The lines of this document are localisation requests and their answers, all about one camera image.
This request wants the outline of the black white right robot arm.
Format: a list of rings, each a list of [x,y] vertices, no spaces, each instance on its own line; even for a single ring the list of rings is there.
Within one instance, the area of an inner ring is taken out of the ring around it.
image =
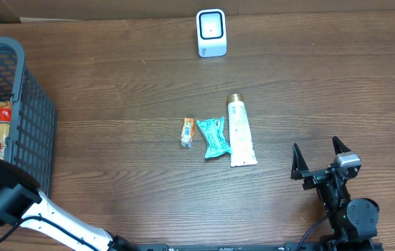
[[[346,187],[362,166],[361,158],[338,137],[332,138],[335,158],[325,169],[310,170],[297,144],[293,145],[291,178],[302,180],[304,190],[315,189],[325,216],[312,225],[300,239],[296,250],[382,250],[373,243],[378,235],[380,207],[369,198],[352,199]],[[309,234],[328,220],[332,233],[317,243],[306,242]]]

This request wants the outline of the small orange snack packet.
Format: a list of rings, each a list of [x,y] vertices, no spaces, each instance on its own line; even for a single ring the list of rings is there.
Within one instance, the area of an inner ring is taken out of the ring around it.
[[[194,119],[184,118],[183,129],[180,135],[180,143],[182,147],[191,148],[194,139]]]

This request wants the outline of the teal snack packet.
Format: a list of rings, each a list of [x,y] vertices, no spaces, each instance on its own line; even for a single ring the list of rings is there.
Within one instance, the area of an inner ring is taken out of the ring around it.
[[[231,147],[224,136],[224,122],[223,116],[220,119],[206,119],[196,122],[207,142],[205,159],[231,153]]]

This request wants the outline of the white tube gold cap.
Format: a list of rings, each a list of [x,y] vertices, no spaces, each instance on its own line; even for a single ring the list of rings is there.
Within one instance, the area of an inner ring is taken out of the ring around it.
[[[251,129],[243,97],[234,93],[227,98],[229,116],[229,141],[231,146],[231,167],[256,165]]]

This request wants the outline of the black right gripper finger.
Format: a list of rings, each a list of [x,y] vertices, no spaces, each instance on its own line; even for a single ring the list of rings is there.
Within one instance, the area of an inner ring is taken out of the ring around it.
[[[337,136],[333,136],[332,143],[336,155],[351,152],[351,150]]]
[[[309,171],[309,168],[302,156],[299,146],[294,143],[293,145],[293,161],[291,169],[291,178],[293,180],[303,179],[303,173]]]

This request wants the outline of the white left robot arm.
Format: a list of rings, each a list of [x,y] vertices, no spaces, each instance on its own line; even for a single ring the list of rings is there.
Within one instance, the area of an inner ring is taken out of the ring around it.
[[[0,159],[0,227],[18,227],[44,233],[73,250],[137,250],[118,235],[86,224],[53,203],[40,184],[23,169]]]

